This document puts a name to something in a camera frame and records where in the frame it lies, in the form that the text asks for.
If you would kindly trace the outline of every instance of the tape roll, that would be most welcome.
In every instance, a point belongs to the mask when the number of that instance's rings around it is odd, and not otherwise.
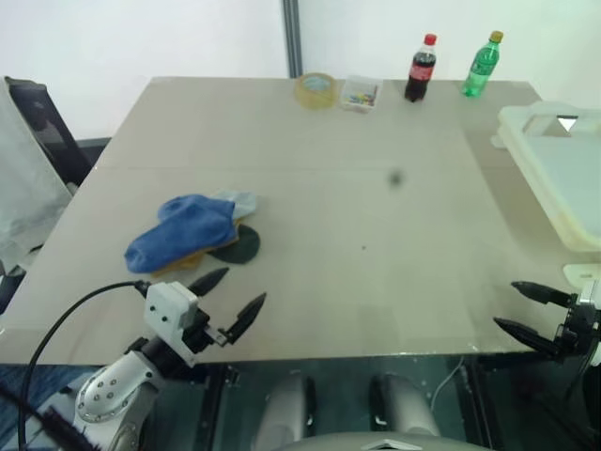
[[[306,108],[330,108],[336,103],[336,81],[326,73],[307,73],[297,78],[294,97]]]

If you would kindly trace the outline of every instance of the blue towel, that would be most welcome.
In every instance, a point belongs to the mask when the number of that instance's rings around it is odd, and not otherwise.
[[[176,197],[159,209],[161,223],[136,238],[125,252],[131,272],[155,272],[196,251],[236,238],[234,202],[200,194]]]
[[[197,205],[201,208],[221,211],[224,207],[223,201],[205,197],[201,194],[179,195],[171,200],[168,200],[159,207],[159,221],[164,221],[173,214],[178,214],[192,205]],[[230,214],[228,210],[223,211],[224,214]]]

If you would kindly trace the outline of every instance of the plastic bottle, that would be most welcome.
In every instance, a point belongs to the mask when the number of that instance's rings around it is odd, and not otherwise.
[[[493,31],[488,44],[478,51],[471,63],[470,74],[462,87],[466,97],[480,97],[488,77],[499,61],[499,43],[503,39],[501,31]]]
[[[434,65],[436,64],[436,55],[434,53],[434,44],[436,35],[427,34],[424,38],[424,45],[413,56],[413,64],[409,71],[409,81],[405,87],[405,99],[408,101],[420,101],[425,96],[428,82],[432,77]]]

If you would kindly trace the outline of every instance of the green bottle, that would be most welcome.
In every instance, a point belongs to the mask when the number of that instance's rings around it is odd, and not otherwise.
[[[470,75],[463,84],[461,91],[466,97],[480,97],[486,86],[488,77],[499,61],[499,43],[503,39],[501,31],[493,31],[488,44],[478,51],[471,63]]]

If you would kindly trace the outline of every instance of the beige table surface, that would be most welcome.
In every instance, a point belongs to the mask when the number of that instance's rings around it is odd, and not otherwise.
[[[560,243],[506,150],[490,145],[506,104],[538,100],[527,84],[490,83],[479,100],[432,82],[423,103],[387,82],[376,111],[310,111],[288,80],[155,79],[102,154],[0,319],[0,362],[28,361],[54,321],[102,285],[139,278],[123,253],[179,194],[258,195],[246,223],[258,256],[206,299],[228,326],[268,298],[233,347],[201,362],[523,350],[493,322],[552,335],[564,310],[527,301],[526,279],[569,289]],[[390,183],[400,171],[400,185]],[[190,283],[223,266],[162,280]],[[56,334],[41,362],[106,364],[140,334],[143,300],[102,295]]]

